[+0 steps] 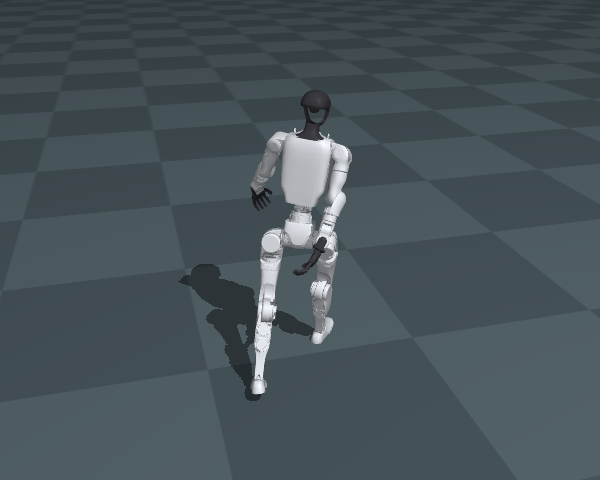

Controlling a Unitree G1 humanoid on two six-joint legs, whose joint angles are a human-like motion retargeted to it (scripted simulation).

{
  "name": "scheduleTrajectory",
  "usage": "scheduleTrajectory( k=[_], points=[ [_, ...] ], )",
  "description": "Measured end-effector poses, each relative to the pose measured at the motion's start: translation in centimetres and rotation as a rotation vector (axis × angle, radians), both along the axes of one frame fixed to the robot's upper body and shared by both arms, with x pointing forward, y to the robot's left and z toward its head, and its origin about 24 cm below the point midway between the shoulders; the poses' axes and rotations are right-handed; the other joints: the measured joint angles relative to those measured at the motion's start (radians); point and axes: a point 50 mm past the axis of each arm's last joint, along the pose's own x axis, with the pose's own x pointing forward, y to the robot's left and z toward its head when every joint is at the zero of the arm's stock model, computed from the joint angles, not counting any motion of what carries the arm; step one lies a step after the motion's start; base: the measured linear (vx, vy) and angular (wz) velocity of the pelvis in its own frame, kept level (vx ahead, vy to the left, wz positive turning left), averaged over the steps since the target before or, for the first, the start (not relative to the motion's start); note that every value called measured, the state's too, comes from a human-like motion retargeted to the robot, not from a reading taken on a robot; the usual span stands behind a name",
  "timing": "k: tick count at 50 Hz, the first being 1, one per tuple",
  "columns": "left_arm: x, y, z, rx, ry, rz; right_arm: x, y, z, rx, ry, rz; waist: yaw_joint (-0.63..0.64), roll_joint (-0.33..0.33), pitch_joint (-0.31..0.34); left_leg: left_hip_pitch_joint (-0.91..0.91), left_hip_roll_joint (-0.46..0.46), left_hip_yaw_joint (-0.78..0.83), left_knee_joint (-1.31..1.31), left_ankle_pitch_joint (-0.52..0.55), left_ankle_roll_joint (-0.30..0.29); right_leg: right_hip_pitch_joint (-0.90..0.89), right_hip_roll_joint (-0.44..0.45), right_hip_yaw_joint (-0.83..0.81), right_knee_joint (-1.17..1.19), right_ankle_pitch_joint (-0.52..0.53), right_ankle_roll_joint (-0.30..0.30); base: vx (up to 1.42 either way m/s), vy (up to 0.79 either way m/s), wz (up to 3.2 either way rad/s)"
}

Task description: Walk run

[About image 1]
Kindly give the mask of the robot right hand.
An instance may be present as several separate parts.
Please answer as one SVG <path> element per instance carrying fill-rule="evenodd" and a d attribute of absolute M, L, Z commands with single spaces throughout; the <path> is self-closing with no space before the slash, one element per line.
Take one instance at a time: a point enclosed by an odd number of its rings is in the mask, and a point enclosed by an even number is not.
<path fill-rule="evenodd" d="M 321 253 L 325 253 L 324 247 L 327 243 L 327 239 L 325 237 L 320 237 L 317 241 L 317 243 L 313 246 L 314 253 L 312 254 L 310 260 L 302 265 L 301 270 L 297 270 L 295 269 L 295 271 L 293 271 L 293 274 L 295 275 L 304 275 L 309 269 L 310 267 L 313 267 L 316 262 L 318 261 L 319 257 L 321 256 Z"/>

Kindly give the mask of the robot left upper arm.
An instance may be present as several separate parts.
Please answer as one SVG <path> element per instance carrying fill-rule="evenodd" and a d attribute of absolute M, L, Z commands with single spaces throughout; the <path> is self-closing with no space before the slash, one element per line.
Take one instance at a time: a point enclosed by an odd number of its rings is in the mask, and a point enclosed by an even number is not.
<path fill-rule="evenodd" d="M 262 158 L 262 165 L 258 173 L 263 178 L 272 178 L 276 169 L 276 162 L 283 148 L 283 142 L 288 133 L 278 131 L 266 143 Z"/>

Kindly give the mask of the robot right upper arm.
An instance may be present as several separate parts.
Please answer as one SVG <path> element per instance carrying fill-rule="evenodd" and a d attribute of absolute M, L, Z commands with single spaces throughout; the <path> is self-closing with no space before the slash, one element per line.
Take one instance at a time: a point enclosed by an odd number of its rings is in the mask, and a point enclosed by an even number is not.
<path fill-rule="evenodd" d="M 329 206 L 332 206 L 339 193 L 343 193 L 341 190 L 347 179 L 352 153 L 347 147 L 332 142 L 331 157 L 335 164 L 332 166 L 329 189 L 325 197 L 325 201 Z"/>

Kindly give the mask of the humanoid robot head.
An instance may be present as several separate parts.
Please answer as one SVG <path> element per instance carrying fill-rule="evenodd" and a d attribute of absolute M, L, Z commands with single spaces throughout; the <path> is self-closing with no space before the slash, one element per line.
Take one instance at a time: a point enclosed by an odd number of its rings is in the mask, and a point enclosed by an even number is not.
<path fill-rule="evenodd" d="M 324 138 L 319 134 L 319 127 L 326 121 L 329 114 L 331 106 L 330 98 L 320 90 L 311 90 L 303 96 L 301 106 L 304 107 L 306 124 L 304 130 L 296 134 L 296 136 L 313 141 L 323 140 Z M 326 112 L 322 121 L 319 123 L 313 122 L 309 117 L 308 108 L 312 113 L 317 113 L 320 109 L 324 109 Z"/>

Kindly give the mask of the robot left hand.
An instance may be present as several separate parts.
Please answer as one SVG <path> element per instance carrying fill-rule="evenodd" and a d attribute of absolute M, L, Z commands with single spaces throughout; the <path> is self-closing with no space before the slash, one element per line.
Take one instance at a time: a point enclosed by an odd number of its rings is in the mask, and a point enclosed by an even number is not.
<path fill-rule="evenodd" d="M 251 188 L 251 191 L 252 191 L 252 200 L 253 200 L 253 204 L 254 204 L 255 208 L 256 208 L 258 211 L 260 211 L 260 209 L 258 208 L 258 206 L 257 206 L 257 204 L 256 204 L 256 201 L 257 201 L 258 205 L 259 205 L 259 206 L 260 206 L 262 209 L 264 209 L 264 208 L 263 208 L 263 206 L 261 205 L 261 203 L 260 203 L 259 199 L 260 199 L 260 200 L 262 201 L 262 203 L 263 203 L 263 204 L 264 204 L 264 205 L 267 207 L 267 204 L 265 203 L 265 201 L 263 200 L 263 198 L 262 198 L 262 197 L 264 197 L 264 198 L 265 198 L 265 199 L 266 199 L 266 200 L 267 200 L 269 203 L 271 203 L 271 201 L 270 201 L 270 200 L 268 199 L 268 197 L 265 195 L 265 192 L 268 192 L 270 195 L 272 195 L 272 194 L 273 194 L 273 193 L 272 193 L 272 192 L 271 192 L 269 189 L 267 189 L 267 188 L 264 188 L 264 190 L 263 190 L 261 193 L 259 193 L 258 195 L 256 195 L 256 192 L 255 192 L 255 191 L 254 191 L 252 188 Z"/>

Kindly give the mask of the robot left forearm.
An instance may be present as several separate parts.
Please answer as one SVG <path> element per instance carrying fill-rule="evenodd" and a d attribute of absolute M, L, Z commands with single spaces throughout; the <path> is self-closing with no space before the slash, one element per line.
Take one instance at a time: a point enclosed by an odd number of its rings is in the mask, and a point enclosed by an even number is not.
<path fill-rule="evenodd" d="M 264 185 L 268 181 L 268 178 L 263 178 L 258 175 L 261 165 L 262 161 L 258 164 L 258 167 L 250 184 L 250 187 L 256 192 L 256 195 L 258 195 L 264 190 Z"/>

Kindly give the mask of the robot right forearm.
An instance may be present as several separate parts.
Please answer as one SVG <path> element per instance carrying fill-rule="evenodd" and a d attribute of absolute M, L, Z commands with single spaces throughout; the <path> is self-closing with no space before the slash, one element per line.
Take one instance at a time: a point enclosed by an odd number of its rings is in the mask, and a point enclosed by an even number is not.
<path fill-rule="evenodd" d="M 318 229 L 319 235 L 316 238 L 316 243 L 320 237 L 325 237 L 327 239 L 327 243 L 324 248 L 329 245 L 329 236 L 332 235 L 337 217 L 339 217 L 340 212 L 342 211 L 344 205 L 346 203 L 346 196 L 344 193 L 339 193 L 332 206 L 325 207 L 323 210 L 323 217 L 320 222 L 320 226 Z"/>

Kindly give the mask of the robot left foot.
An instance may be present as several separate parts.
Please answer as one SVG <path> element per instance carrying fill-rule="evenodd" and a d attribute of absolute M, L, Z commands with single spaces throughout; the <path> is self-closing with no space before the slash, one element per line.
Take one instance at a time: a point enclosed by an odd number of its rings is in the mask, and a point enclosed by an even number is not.
<path fill-rule="evenodd" d="M 251 382 L 250 389 L 252 389 L 252 394 L 263 394 L 265 393 L 265 388 L 267 387 L 266 380 L 261 380 L 260 375 L 257 376 L 257 379 L 254 380 L 254 377 Z"/>

